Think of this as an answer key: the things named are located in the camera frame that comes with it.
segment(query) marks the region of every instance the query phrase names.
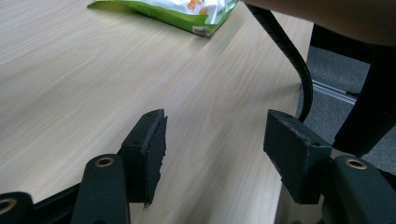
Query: plastic wrapper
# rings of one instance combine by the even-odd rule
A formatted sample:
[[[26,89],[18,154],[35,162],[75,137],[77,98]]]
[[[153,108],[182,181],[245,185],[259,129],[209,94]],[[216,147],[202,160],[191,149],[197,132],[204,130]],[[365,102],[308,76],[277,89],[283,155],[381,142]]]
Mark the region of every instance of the plastic wrapper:
[[[93,3],[96,2],[119,2],[183,30],[210,36],[224,23],[237,0],[97,0]]]

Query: table surface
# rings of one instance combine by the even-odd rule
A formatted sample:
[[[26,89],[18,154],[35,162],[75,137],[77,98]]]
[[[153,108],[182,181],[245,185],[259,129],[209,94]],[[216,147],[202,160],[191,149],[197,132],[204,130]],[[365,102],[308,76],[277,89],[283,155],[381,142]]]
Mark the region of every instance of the table surface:
[[[0,193],[36,203],[75,185],[164,108],[162,178],[150,207],[131,204],[132,223],[273,223],[266,111],[294,114],[300,79],[244,3],[210,38],[89,3],[0,3]],[[312,23],[276,16],[306,58]]]

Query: wood grain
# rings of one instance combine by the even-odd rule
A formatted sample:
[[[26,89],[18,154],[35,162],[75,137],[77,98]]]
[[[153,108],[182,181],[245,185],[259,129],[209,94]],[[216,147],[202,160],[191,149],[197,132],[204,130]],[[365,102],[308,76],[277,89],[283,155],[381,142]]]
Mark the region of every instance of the wood grain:
[[[169,117],[154,203],[132,223],[273,223],[279,176],[266,111],[295,113],[300,80],[239,3],[210,38],[118,5],[0,2],[0,193],[35,202],[115,153],[138,119]],[[306,57],[312,24],[276,14]]]

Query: black cable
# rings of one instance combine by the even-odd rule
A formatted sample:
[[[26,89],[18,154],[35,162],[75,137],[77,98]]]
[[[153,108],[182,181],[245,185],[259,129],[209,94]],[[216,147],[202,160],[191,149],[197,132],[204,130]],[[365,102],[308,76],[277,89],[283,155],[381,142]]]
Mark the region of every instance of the black cable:
[[[288,57],[289,61],[300,76],[303,85],[303,109],[301,111],[299,121],[304,122],[309,114],[313,100],[313,87],[311,74],[309,73],[308,67],[301,56],[300,52],[293,45],[288,35],[282,29],[282,26],[277,22],[274,14],[271,11],[247,5],[247,8],[254,15],[256,20],[262,25],[264,30],[269,36],[275,41],[277,46],[282,52]]]

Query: green package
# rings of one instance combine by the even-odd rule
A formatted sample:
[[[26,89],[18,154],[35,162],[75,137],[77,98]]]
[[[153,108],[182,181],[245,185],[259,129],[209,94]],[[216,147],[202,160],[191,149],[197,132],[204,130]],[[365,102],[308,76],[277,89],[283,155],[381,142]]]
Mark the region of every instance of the green package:
[[[238,0],[95,0],[119,2],[159,21],[201,36],[212,35]]]

